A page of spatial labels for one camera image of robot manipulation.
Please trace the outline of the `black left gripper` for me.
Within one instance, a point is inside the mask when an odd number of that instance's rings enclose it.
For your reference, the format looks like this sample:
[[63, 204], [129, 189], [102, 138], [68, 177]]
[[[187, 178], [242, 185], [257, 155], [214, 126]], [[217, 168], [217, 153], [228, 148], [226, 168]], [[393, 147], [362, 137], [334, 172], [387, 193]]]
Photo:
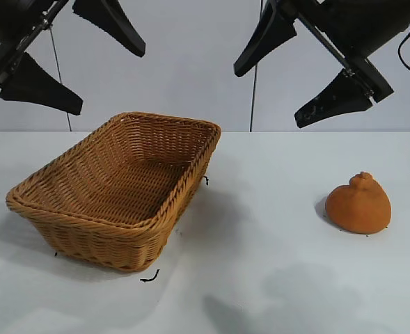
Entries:
[[[0, 1], [1, 99], [48, 106], [74, 116], [81, 114], [82, 98], [45, 72], [25, 52], [37, 36], [49, 28], [66, 4], [66, 1]], [[119, 1], [76, 0], [72, 10], [108, 33], [135, 56], [145, 55], [145, 41]]]

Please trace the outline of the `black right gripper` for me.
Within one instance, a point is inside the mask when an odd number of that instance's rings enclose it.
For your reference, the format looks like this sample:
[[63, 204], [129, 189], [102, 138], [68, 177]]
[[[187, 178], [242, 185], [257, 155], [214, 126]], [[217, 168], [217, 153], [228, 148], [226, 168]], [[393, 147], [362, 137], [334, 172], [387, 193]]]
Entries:
[[[323, 91], [294, 114], [298, 128], [346, 113], [367, 111], [372, 102], [365, 91], [375, 102], [393, 93], [368, 56], [410, 25], [410, 1], [295, 1], [294, 4], [310, 26], [324, 33], [336, 47], [347, 70], [341, 70]], [[266, 55], [297, 35], [294, 21], [298, 11], [294, 4], [266, 1], [253, 35], [234, 63], [237, 77], [244, 76]]]

